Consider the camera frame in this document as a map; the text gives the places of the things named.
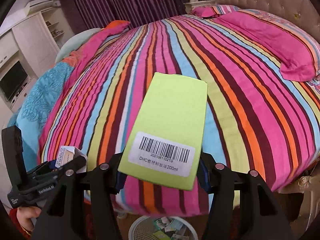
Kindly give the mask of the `person's left hand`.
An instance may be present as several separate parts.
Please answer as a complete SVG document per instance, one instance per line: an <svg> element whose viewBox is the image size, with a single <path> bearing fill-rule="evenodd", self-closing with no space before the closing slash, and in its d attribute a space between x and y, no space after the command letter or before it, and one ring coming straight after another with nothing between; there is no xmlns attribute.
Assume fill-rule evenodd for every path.
<svg viewBox="0 0 320 240"><path fill-rule="evenodd" d="M33 218L38 218L41 214L41 209L36 206L19 207L17 209L17 220L21 227L27 231L33 231L34 225L32 223Z"/></svg>

